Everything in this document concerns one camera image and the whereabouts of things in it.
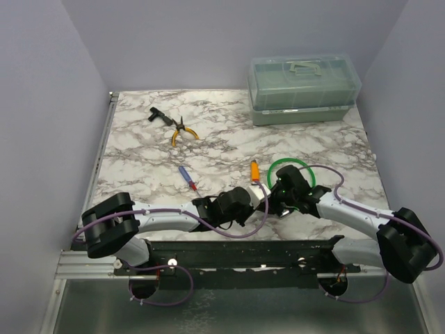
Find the green cable lock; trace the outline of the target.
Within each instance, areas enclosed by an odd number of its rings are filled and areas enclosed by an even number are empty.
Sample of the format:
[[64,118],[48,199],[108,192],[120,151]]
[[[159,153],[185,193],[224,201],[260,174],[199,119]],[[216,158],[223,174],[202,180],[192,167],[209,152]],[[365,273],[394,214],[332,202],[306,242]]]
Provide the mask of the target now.
[[[284,166],[276,171],[276,180],[272,184],[272,172],[275,167],[285,163],[298,164],[302,169],[309,170],[311,184],[304,178],[299,168]],[[268,169],[267,184],[270,189],[268,213],[284,218],[294,211],[299,211],[298,199],[307,195],[316,186],[316,177],[312,169],[296,158],[282,158],[273,162]]]

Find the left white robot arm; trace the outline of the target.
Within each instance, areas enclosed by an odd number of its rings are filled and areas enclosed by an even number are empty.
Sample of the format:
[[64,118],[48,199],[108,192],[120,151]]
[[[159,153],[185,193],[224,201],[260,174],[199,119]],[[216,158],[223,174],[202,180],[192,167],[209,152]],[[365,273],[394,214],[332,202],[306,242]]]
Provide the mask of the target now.
[[250,194],[236,187],[218,196],[196,198],[182,205],[148,205],[120,192],[82,213],[89,258],[115,255],[140,275],[154,266],[151,248],[136,235],[143,232],[207,232],[225,223],[243,225],[254,211]]

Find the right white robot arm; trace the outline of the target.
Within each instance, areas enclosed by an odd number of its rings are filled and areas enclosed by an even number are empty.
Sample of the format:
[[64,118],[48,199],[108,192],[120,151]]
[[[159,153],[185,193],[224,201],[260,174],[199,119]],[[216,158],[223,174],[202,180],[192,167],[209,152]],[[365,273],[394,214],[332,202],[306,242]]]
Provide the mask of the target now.
[[396,212],[369,207],[339,195],[337,189],[311,186],[301,170],[285,166],[276,172],[269,211],[284,216],[297,211],[344,224],[367,236],[340,239],[320,255],[321,267],[330,273],[345,264],[381,267],[403,283],[413,283],[424,271],[444,261],[443,252],[418,216],[405,207]]

